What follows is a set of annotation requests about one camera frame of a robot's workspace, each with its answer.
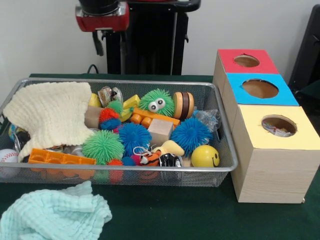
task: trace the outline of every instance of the wooden cube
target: wooden cube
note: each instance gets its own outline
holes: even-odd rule
[[[148,131],[152,136],[150,145],[156,145],[156,147],[162,146],[165,141],[170,139],[173,129],[174,124],[172,122],[153,119],[148,128]]]
[[[219,88],[221,96],[227,74],[279,74],[276,66],[265,50],[219,49],[217,52],[213,83]]]
[[[295,132],[280,137],[262,121]],[[300,106],[239,105],[233,139],[239,165],[231,172],[242,203],[301,203],[320,164],[320,138]]]
[[[238,104],[299,106],[280,74],[228,73],[222,101],[231,131]]]
[[[96,106],[88,106],[85,115],[84,115],[84,124],[89,129],[98,129],[99,128],[99,117],[100,112],[103,108]]]

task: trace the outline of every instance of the green tablecloth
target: green tablecloth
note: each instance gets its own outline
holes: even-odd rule
[[[31,77],[211,82],[212,76],[42,75]],[[0,212],[22,194],[62,189],[58,184],[2,183]],[[100,239],[320,239],[320,172],[304,204],[238,203],[230,175],[218,188],[94,185],[108,200],[113,219]]]

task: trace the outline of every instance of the wire mesh basket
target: wire mesh basket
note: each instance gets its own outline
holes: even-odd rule
[[[19,173],[12,178],[0,178],[6,183],[57,183],[79,184],[86,180],[100,185],[157,185],[181,187],[218,187],[238,165],[234,143],[231,137],[227,117],[219,90],[211,83],[201,82],[160,82],[130,80],[93,80],[66,78],[27,78],[19,81],[12,89],[0,108],[0,149],[12,149],[8,130],[10,122],[3,116],[3,109],[20,88],[31,84],[46,82],[88,82],[91,91],[97,93],[102,87],[117,87],[123,99],[135,94],[144,96],[154,89],[165,89],[171,95],[175,92],[193,94],[194,105],[198,110],[218,109],[221,115],[221,127],[213,133],[210,145],[219,152],[219,167],[151,167],[151,166],[108,166],[108,165],[72,165],[72,164],[29,164],[0,162],[0,170],[15,168]],[[66,171],[76,173],[73,177]]]

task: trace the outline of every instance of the red machine part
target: red machine part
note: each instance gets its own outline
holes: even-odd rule
[[[129,6],[125,3],[123,15],[111,14],[107,16],[83,16],[76,10],[75,18],[83,32],[95,32],[97,30],[113,30],[122,32],[129,26]]]

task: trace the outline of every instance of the cable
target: cable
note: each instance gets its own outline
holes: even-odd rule
[[[91,65],[90,65],[90,67],[88,68],[88,71],[87,71],[86,73],[89,74],[92,68],[95,69],[95,73],[96,73],[96,74],[99,74],[99,70],[98,70],[97,66],[94,65],[94,64],[91,64]]]

